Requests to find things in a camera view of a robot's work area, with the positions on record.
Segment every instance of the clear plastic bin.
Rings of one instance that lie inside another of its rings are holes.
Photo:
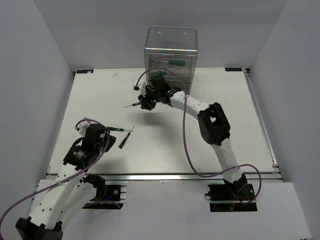
[[[177,74],[190,92],[198,58],[197,30],[188,27],[153,26],[149,28],[144,48],[145,69],[166,68]],[[179,80],[164,70],[147,73],[161,74],[171,87],[183,88]]]

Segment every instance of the wall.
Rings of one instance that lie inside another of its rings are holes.
[[[252,69],[280,170],[320,240],[320,1],[288,0]]]
[[[32,0],[1,0],[0,32],[2,215],[45,176],[72,72]],[[4,239],[18,239],[15,223],[27,215],[30,202],[7,215]]]
[[[251,67],[286,0],[35,0],[72,70],[142,68],[148,28],[198,31],[198,67]]]

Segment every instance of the white panel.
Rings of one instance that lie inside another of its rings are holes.
[[[52,181],[42,180],[39,188]],[[310,238],[292,183],[263,183],[258,212],[210,212],[199,182],[129,182],[121,210],[81,210],[65,239],[299,240]],[[36,197],[34,205],[42,196]]]
[[[251,70],[283,177],[320,239],[320,1],[288,0]]]
[[[67,110],[51,159],[50,173],[57,173],[72,143],[80,137],[75,124],[83,117],[109,127],[134,132],[123,147],[124,132],[115,132],[115,146],[89,171],[91,173],[192,173],[182,138],[183,112],[158,103],[152,111],[140,106],[133,83],[143,69],[95,69],[76,74]],[[272,172],[271,158],[261,132],[243,72],[224,68],[197,68],[191,96],[202,102],[222,105],[231,125],[231,144],[239,164],[253,164],[262,172]],[[186,138],[190,157],[200,172],[221,171],[218,158],[201,137],[198,121],[186,116]],[[252,168],[244,171],[254,172]]]
[[[33,0],[0,0],[0,215],[45,176],[72,72]],[[18,239],[20,204],[1,233]]]
[[[142,68],[148,28],[198,31],[198,67],[249,68],[286,0],[35,0],[79,68]]]

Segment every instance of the purple cable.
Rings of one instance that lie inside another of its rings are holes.
[[[250,201],[245,202],[245,203],[242,203],[242,204],[243,204],[243,205],[247,205],[247,204],[252,203],[252,202],[253,202],[254,200],[256,200],[256,198],[258,197],[258,195],[259,195],[259,193],[260,193],[260,191],[261,191],[261,186],[262,186],[262,177],[261,177],[261,174],[260,174],[259,170],[258,170],[255,166],[253,166],[253,165],[251,165],[251,164],[242,164],[242,165],[239,165],[239,166],[232,166],[232,167],[229,167],[229,168],[227,168],[227,169],[225,169],[225,170],[223,170],[223,171],[220,171],[220,172],[217,172],[217,173],[214,173],[214,174],[211,174],[211,175],[203,175],[203,174],[197,172],[197,170],[196,170],[195,167],[193,166],[193,164],[192,164],[192,162],[191,162],[191,159],[190,159],[190,156],[189,156],[189,152],[188,152],[188,148],[187,148],[187,141],[186,141],[186,113],[187,113],[187,97],[186,97],[186,96],[187,96],[187,89],[186,89],[186,86],[185,86],[184,82],[183,82],[174,72],[170,71],[169,69],[164,68],[164,67],[154,67],[154,68],[151,68],[151,69],[149,69],[149,70],[146,70],[145,72],[143,72],[143,73],[141,74],[141,76],[140,76],[140,77],[138,78],[138,80],[137,80],[136,86],[138,85],[140,79],[143,77],[144,74],[146,74],[146,73],[149,72],[149,71],[157,70],[157,69],[161,69],[161,70],[168,71],[168,72],[171,73],[173,76],[175,76],[175,77],[180,81],[180,83],[181,83],[182,86],[183,86],[183,91],[184,91],[185,97],[184,97],[184,108],[183,108],[183,119],[182,119],[182,135],[183,135],[182,138],[183,138],[183,146],[184,146],[185,155],[186,155],[186,158],[187,158],[187,160],[188,160],[188,162],[189,162],[189,165],[190,165],[192,171],[193,171],[196,175],[198,175],[199,177],[201,177],[201,178],[213,178],[213,177],[216,177],[216,176],[218,176],[218,175],[221,175],[221,174],[223,174],[223,173],[225,173],[225,172],[227,172],[227,171],[230,171],[230,170],[232,170],[232,169],[235,169],[235,168],[237,168],[237,167],[238,167],[238,168],[241,168],[241,167],[251,167],[251,168],[253,168],[253,169],[257,172],[257,174],[258,174],[258,176],[259,176],[259,188],[258,188],[258,191],[256,192],[256,195],[255,195]]]
[[[87,203],[86,205],[84,205],[85,207],[90,207],[92,205],[96,205],[96,204],[103,204],[103,203],[111,203],[111,204],[114,204],[116,205],[119,209],[121,209],[121,206],[116,203],[115,201],[112,201],[112,200],[102,200],[102,201],[95,201],[93,203]]]
[[[84,122],[84,121],[92,121],[92,122],[94,121],[95,123],[99,123],[99,122],[96,121],[96,120],[84,118],[84,119],[80,120],[79,122],[77,122],[76,127],[77,127],[77,125],[79,125],[80,123],[82,123],[82,122]],[[109,136],[107,136],[107,137],[108,137],[108,138],[107,138],[107,140],[106,140],[105,147],[104,147],[104,149],[102,150],[102,152],[100,153],[100,155],[96,158],[95,161],[93,161],[89,166],[87,166],[87,167],[84,168],[83,170],[77,172],[76,174],[74,174],[74,175],[72,175],[72,176],[69,176],[69,177],[61,180],[60,183],[65,183],[65,182],[67,182],[68,180],[73,179],[73,178],[79,176],[80,174],[82,174],[83,172],[85,172],[85,171],[87,171],[89,168],[91,168],[94,164],[96,164],[96,163],[101,159],[101,157],[103,156],[103,154],[107,151],[107,148],[108,148],[108,145],[109,145]],[[34,192],[34,193],[32,193],[32,194],[30,194],[30,195],[28,195],[28,196],[25,196],[24,198],[20,199],[20,200],[17,201],[16,203],[12,204],[12,205],[3,213],[3,215],[2,215],[1,218],[0,218],[0,230],[1,230],[1,225],[2,225],[2,223],[3,223],[3,221],[4,221],[4,219],[5,219],[5,216],[6,216],[15,206],[17,206],[18,204],[22,203],[23,201],[25,201],[25,200],[27,200],[27,199],[29,199],[29,198],[34,197],[34,196],[37,195],[37,194],[43,193],[44,191],[47,191],[47,190],[49,190],[49,189],[53,189],[53,188],[55,188],[55,187],[57,187],[57,186],[59,186],[58,183],[52,184],[52,185],[47,186],[47,187],[45,187],[45,188],[43,188],[43,189],[41,189],[41,190],[39,190],[39,191]],[[0,240],[4,240],[4,238],[3,238],[2,235],[1,235],[1,232],[0,232]]]

